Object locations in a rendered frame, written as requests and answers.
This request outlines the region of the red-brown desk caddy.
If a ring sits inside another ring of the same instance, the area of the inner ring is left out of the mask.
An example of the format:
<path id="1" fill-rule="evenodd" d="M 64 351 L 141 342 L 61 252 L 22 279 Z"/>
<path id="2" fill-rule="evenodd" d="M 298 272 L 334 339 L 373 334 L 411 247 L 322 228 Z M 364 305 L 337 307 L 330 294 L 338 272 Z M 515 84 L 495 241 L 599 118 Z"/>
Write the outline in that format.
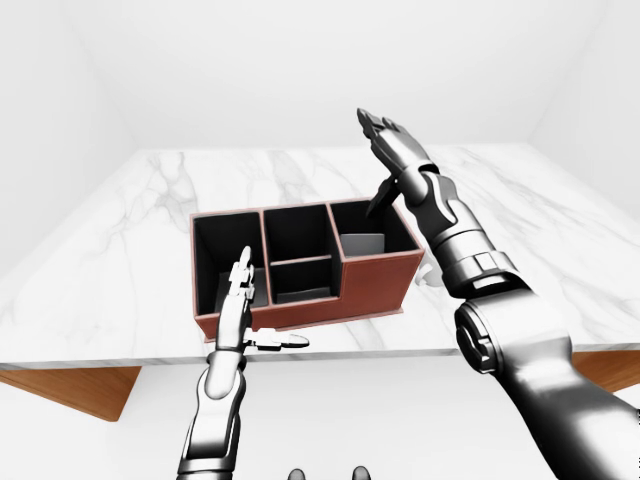
<path id="1" fill-rule="evenodd" d="M 194 319 L 214 340 L 233 264 L 250 247 L 255 328 L 341 322 L 400 310 L 424 255 L 399 210 L 352 199 L 195 214 Z"/>

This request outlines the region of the brown wooden table support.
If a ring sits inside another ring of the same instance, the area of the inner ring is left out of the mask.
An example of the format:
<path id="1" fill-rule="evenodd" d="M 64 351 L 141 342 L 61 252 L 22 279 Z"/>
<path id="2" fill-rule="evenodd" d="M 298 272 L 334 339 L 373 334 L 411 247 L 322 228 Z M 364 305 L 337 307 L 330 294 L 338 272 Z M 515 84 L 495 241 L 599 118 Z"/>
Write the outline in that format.
<path id="1" fill-rule="evenodd" d="M 0 370 L 0 382 L 109 422 L 119 420 L 141 367 Z"/>
<path id="2" fill-rule="evenodd" d="M 616 392 L 640 383 L 640 351 L 576 352 L 575 368 L 601 388 Z"/>

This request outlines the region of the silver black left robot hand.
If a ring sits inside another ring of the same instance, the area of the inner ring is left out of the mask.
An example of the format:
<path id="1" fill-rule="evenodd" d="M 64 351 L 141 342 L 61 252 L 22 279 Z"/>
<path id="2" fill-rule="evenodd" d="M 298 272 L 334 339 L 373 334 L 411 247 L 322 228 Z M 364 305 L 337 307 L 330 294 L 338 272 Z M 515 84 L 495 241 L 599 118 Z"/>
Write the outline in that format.
<path id="1" fill-rule="evenodd" d="M 250 246 L 244 247 L 239 260 L 234 263 L 229 283 L 218 320 L 216 350 L 241 352 L 251 346 L 258 350 L 280 351 L 283 348 L 306 348 L 310 345 L 307 338 L 297 334 L 278 332 L 274 328 L 251 328 L 255 268 Z"/>

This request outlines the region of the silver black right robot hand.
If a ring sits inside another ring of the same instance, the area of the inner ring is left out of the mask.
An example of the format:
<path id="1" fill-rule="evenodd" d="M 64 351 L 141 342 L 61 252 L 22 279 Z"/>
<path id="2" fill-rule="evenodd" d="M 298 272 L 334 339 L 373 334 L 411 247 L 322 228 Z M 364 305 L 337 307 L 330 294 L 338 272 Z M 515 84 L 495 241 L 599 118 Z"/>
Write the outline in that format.
<path id="1" fill-rule="evenodd" d="M 386 117 L 378 118 L 362 108 L 357 109 L 357 118 L 375 157 L 390 172 L 370 201 L 366 216 L 377 216 L 399 195 L 403 195 L 411 206 L 419 205 L 429 191 L 423 173 L 439 174 L 438 167 L 401 125 Z"/>

